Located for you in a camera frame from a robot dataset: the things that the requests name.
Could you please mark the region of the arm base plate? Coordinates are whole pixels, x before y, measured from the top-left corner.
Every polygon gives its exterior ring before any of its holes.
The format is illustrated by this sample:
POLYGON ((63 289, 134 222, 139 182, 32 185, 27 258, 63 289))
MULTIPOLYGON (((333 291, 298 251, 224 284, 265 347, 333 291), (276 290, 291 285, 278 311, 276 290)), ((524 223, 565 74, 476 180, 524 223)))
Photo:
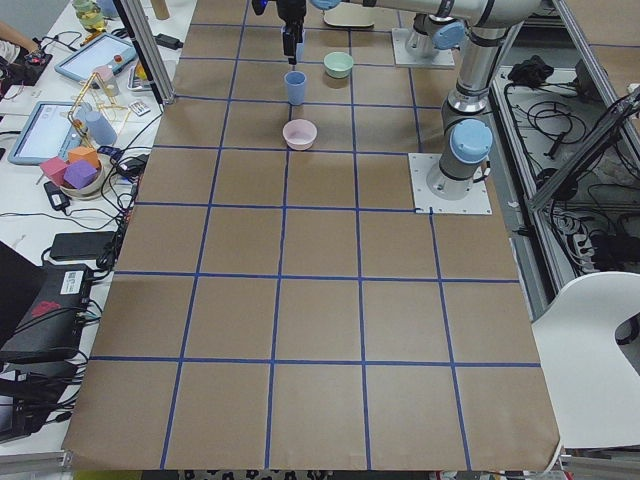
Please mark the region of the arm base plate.
POLYGON ((405 68, 453 70, 452 50, 438 50, 431 38, 413 29, 394 28, 392 46, 395 65, 405 68))
POLYGON ((409 172, 418 214, 491 215, 492 208, 482 167, 466 180, 452 180, 439 165, 441 155, 409 153, 409 172))

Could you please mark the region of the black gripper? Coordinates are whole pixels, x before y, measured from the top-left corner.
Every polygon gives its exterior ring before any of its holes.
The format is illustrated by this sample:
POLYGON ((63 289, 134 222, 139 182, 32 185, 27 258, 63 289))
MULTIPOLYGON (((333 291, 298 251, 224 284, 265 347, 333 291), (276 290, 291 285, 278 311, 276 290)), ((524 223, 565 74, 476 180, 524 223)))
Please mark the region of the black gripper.
POLYGON ((283 53, 290 65, 298 63, 300 28, 306 16, 305 0, 277 0, 278 17, 284 22, 281 30, 283 53))

